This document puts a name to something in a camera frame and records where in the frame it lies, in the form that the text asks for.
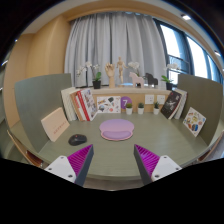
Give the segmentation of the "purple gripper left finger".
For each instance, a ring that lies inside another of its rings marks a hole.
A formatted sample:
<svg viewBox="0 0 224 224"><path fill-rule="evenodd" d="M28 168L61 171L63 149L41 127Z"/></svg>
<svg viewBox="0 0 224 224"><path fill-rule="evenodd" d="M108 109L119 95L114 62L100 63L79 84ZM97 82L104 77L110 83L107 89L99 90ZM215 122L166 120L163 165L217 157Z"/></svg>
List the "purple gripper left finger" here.
<svg viewBox="0 0 224 224"><path fill-rule="evenodd" d="M46 168L46 171L82 186L93 155L93 145L86 146L68 157L59 156Z"/></svg>

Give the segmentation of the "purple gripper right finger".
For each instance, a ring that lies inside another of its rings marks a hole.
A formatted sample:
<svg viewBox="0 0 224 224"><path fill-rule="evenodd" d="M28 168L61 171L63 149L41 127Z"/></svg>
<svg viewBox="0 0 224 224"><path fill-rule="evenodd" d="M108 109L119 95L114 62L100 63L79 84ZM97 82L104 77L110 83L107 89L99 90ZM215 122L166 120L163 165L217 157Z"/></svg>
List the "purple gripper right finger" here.
<svg viewBox="0 0 224 224"><path fill-rule="evenodd" d="M158 156L137 144L134 145L134 157L144 185L181 170L169 156Z"/></svg>

